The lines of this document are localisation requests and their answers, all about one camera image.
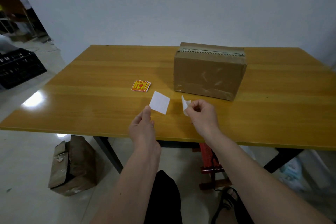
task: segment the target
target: white paper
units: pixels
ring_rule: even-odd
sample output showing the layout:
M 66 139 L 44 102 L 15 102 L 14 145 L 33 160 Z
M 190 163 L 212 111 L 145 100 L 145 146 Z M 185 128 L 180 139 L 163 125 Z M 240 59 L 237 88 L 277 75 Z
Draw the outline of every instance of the white paper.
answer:
M 188 116 L 187 113 L 186 113 L 186 109 L 187 109 L 188 105 L 190 105 L 190 104 L 191 104 L 191 100 L 185 101 L 185 100 L 184 100 L 184 97 L 183 97 L 183 95 L 182 95 L 183 113 L 184 113 L 184 115 L 186 115 L 186 116 Z
M 166 114 L 169 101 L 170 101 L 170 98 L 166 97 L 165 95 L 157 91 L 154 91 L 154 94 L 152 96 L 152 100 L 150 101 L 149 106 L 152 108 L 152 110 Z

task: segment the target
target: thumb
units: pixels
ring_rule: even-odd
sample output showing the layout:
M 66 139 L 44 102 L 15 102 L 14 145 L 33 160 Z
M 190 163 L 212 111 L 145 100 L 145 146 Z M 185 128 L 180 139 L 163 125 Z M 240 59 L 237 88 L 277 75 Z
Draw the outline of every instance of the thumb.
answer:
M 146 105 L 144 110 L 142 111 L 142 120 L 150 121 L 151 120 L 151 112 L 152 109 L 149 105 Z
M 187 109 L 185 110 L 186 114 L 193 120 L 193 118 L 195 117 L 195 115 L 197 115 L 197 112 L 193 109 L 193 107 L 191 105 L 189 105 L 187 107 Z

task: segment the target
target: black plastic crate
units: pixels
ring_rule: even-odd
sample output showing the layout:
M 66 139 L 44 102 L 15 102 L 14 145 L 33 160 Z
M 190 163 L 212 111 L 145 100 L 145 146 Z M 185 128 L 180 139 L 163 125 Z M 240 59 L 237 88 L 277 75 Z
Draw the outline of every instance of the black plastic crate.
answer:
M 47 69 L 34 52 L 20 48 L 0 55 L 0 84 L 6 89 L 13 88 L 46 71 Z

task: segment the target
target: white wall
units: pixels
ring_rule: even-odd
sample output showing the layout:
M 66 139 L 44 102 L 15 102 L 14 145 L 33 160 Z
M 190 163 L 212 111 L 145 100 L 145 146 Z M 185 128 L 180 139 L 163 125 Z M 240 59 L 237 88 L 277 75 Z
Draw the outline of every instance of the white wall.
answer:
M 301 47 L 336 59 L 336 0 L 29 0 L 72 61 L 90 44 Z

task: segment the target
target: yellow and red sticker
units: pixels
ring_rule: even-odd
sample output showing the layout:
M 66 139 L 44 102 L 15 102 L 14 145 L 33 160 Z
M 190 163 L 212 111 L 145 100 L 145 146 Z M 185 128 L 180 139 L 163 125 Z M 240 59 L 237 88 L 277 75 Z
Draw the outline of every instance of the yellow and red sticker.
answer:
M 150 85 L 151 85 L 151 82 L 136 80 L 133 83 L 132 90 L 133 91 L 147 92 Z

